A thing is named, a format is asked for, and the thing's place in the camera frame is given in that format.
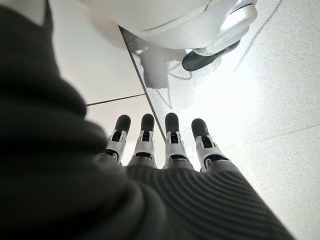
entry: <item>ribbed fabric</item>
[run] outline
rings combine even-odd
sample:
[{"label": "ribbed fabric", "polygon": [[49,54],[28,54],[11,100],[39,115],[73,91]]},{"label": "ribbed fabric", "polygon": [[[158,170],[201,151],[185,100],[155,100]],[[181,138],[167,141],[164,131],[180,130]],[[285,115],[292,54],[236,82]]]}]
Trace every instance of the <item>ribbed fabric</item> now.
[{"label": "ribbed fabric", "polygon": [[126,169],[161,196],[179,239],[293,239],[239,172]]}]

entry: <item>robotic hand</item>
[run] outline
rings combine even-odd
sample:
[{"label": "robotic hand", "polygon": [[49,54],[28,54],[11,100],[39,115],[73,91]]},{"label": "robotic hand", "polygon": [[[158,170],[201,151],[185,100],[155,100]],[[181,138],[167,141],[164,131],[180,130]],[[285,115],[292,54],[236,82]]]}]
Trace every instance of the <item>robotic hand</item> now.
[{"label": "robotic hand", "polygon": [[[136,147],[125,170],[130,179],[152,188],[162,199],[167,211],[159,213],[168,215],[170,221],[165,222],[172,224],[176,239],[294,239],[237,167],[221,153],[202,119],[191,124],[200,172],[194,170],[187,157],[174,113],[165,117],[165,165],[157,169],[154,122],[152,115],[143,116]],[[129,125],[128,116],[118,119],[105,151],[119,165]],[[148,199],[146,208],[155,206],[155,195]]]},{"label": "robotic hand", "polygon": [[[108,138],[105,150],[105,153],[112,156],[114,161],[120,165],[130,123],[130,118],[127,115],[121,115],[118,118],[115,129]],[[154,125],[154,117],[151,114],[145,114],[141,120],[141,131],[128,166],[143,165],[157,168],[154,153]],[[222,154],[217,144],[213,142],[207,125],[202,119],[193,120],[191,128],[201,164],[201,172],[210,171],[220,166],[236,169],[231,161]],[[163,169],[185,168],[193,170],[181,139],[179,120],[176,114],[168,113],[165,117],[165,131],[165,165]]]}]

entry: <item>black rubber sole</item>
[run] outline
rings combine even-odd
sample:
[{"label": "black rubber sole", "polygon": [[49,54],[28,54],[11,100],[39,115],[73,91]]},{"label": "black rubber sole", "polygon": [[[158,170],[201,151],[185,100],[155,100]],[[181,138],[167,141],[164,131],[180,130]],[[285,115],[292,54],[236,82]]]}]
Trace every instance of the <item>black rubber sole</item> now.
[{"label": "black rubber sole", "polygon": [[214,60],[219,58],[220,56],[232,51],[235,49],[240,43],[240,40],[237,41],[236,43],[226,47],[225,49],[221,50],[220,52],[217,52],[216,54],[212,56],[202,56],[194,51],[189,52],[187,55],[182,60],[182,67],[188,71],[188,72],[193,72],[196,70],[199,70],[211,63],[213,63]]}]

